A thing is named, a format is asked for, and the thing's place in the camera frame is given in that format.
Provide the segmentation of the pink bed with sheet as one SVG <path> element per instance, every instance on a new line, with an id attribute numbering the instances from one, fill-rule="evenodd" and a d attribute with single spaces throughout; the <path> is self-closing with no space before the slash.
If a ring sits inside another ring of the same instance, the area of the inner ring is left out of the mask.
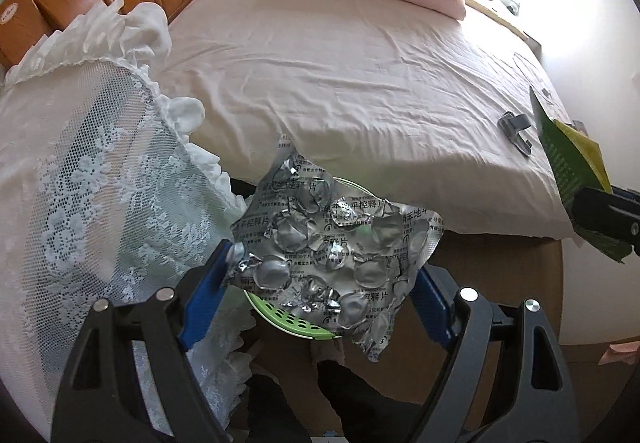
<path id="1" fill-rule="evenodd" d="M 257 183 L 288 136 L 334 176 L 436 210 L 450 231 L 573 233 L 540 145 L 522 155 L 503 114 L 567 111 L 529 47 L 476 11 L 400 0 L 193 0 L 169 27 L 157 80 L 205 107 L 193 140 Z"/>

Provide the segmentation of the green plastic waste basket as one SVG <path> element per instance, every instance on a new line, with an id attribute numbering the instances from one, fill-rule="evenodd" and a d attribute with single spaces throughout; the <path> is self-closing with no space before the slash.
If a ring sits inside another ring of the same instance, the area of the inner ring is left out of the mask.
<path id="1" fill-rule="evenodd" d="M 366 330 L 388 297 L 392 254 L 371 231 L 385 204 L 326 172 L 260 182 L 232 227 L 243 248 L 232 281 L 273 325 L 331 339 Z"/>

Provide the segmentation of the grey plastic hook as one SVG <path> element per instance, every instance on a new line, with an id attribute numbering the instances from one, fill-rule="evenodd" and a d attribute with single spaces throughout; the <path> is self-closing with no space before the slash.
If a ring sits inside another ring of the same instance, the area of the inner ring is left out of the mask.
<path id="1" fill-rule="evenodd" d="M 498 120 L 498 128 L 513 146 L 526 158 L 532 155 L 532 143 L 522 136 L 522 133 L 532 125 L 525 114 L 515 115 L 505 112 Z"/>

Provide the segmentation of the silver pill blister pack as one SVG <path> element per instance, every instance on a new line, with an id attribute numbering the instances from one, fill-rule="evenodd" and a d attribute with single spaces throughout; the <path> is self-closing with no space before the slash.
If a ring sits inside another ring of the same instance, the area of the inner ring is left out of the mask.
<path id="1" fill-rule="evenodd" d="M 375 362 L 444 220 L 331 176 L 283 137 L 232 234 L 227 283 L 282 311 L 285 329 L 301 319 Z"/>

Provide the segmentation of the white lace table cover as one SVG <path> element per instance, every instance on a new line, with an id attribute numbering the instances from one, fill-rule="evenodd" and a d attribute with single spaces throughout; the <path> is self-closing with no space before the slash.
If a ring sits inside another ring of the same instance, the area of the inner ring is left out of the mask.
<path id="1" fill-rule="evenodd" d="M 90 307 L 148 299 L 245 210 L 190 137 L 203 104 L 154 80 L 164 10 L 99 3 L 1 80 L 1 379 L 40 435 Z"/>

